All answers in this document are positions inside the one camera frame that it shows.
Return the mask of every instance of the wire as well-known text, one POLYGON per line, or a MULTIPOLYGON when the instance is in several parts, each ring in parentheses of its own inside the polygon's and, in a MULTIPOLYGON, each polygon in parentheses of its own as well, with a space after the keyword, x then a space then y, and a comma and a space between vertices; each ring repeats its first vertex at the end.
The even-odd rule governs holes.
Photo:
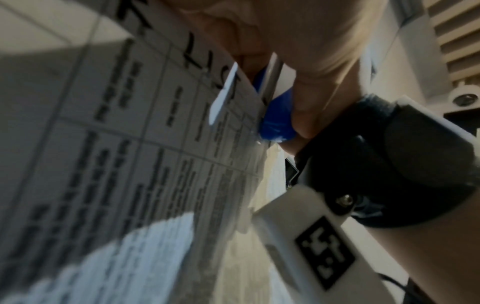
POLYGON ((407 288, 406 286, 403 286, 402 284, 400 284, 397 280, 395 280, 394 278, 386 275, 386 274, 383 274, 383 273, 379 273, 377 272, 377 274, 380 276, 380 278, 384 281, 387 281, 387 282, 390 282, 392 283, 393 285, 397 286, 398 288, 400 288, 401 290, 405 291, 406 294, 409 295, 409 297, 413 300, 413 302, 415 302, 416 304, 427 304, 427 302, 425 301, 425 299, 423 299, 420 295, 418 295, 416 292, 414 292, 413 290, 410 290, 409 288, 407 288))

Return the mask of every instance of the metal screw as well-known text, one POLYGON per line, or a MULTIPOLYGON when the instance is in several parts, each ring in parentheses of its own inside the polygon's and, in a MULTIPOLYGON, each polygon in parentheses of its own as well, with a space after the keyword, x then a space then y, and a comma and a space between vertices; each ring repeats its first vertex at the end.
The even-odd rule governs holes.
POLYGON ((347 207, 350 207, 353 203, 354 203, 354 198, 351 196, 351 195, 344 195, 344 196, 341 196, 339 198, 337 198, 335 200, 335 202, 344 207, 344 208, 347 208, 347 207))

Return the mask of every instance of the paper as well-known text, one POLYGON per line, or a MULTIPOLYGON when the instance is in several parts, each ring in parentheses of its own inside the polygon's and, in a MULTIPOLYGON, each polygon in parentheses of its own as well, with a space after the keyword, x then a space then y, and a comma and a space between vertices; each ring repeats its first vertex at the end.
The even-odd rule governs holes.
POLYGON ((160 1, 0 0, 0 28, 0 302, 209 303, 264 171, 248 79, 209 125, 234 62, 160 1))

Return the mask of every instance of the hand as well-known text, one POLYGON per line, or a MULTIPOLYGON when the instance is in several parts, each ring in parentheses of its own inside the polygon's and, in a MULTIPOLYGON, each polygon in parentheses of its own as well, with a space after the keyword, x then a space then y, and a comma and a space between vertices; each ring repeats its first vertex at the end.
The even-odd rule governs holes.
POLYGON ((361 97, 358 61, 386 0, 165 0, 220 43, 251 79, 273 52, 296 70, 296 153, 361 97), (349 74, 347 84, 340 84, 349 74))

